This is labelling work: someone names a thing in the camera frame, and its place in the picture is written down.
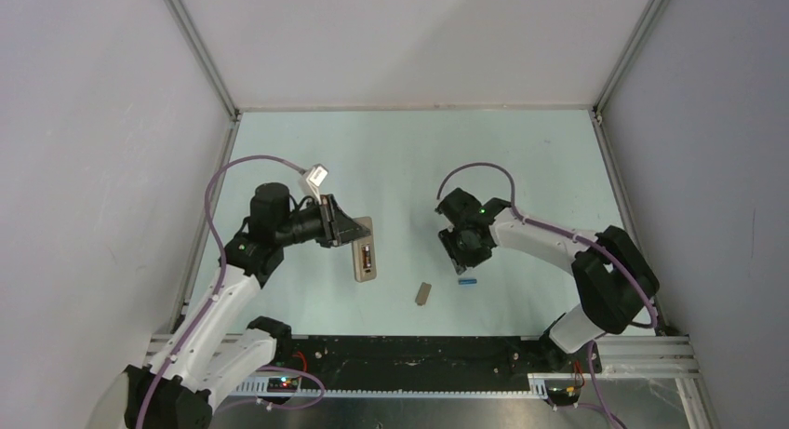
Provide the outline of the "beige remote control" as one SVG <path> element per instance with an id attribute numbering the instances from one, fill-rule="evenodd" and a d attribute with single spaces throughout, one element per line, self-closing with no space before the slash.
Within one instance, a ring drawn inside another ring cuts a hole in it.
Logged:
<path id="1" fill-rule="evenodd" d="M 358 217 L 355 220 L 369 230 L 367 236 L 352 243 L 354 279 L 363 283 L 377 277 L 373 221 L 370 217 Z"/>

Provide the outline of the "beige battery compartment cover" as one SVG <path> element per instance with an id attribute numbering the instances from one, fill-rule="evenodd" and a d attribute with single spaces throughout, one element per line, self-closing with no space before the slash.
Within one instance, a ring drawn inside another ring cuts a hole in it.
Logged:
<path id="1" fill-rule="evenodd" d="M 423 306 L 427 303 L 429 295 L 432 290 L 432 285 L 426 282 L 422 282 L 417 292 L 417 296 L 415 298 L 415 303 L 418 306 Z"/>

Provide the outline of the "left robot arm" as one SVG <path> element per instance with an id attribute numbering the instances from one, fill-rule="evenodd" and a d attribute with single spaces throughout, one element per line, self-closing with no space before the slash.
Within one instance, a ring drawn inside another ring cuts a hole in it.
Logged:
<path id="1" fill-rule="evenodd" d="M 260 185 L 241 229 L 223 247 L 208 290 L 164 349 L 129 366 L 124 428 L 206 428 L 228 395 L 258 369 L 284 369 L 294 357 L 289 325 L 260 316 L 229 349 L 217 350 L 240 312 L 260 293 L 287 247 L 314 241 L 335 248 L 370 236 L 331 194 L 293 205 L 278 182 Z"/>

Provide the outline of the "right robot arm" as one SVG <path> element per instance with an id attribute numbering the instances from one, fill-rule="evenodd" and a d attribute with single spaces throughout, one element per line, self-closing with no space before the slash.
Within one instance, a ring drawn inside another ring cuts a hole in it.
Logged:
<path id="1" fill-rule="evenodd" d="M 621 334 L 646 310 L 660 283 L 643 254 L 622 228 L 602 232 L 575 230 L 521 214 L 501 198 L 481 203 L 456 188 L 435 209 L 448 220 L 438 237 L 456 273 L 487 261 L 496 248 L 516 250 L 548 262 L 572 276 L 579 304 L 561 315 L 542 335 L 544 365 L 564 371 L 579 350 L 605 334 Z"/>

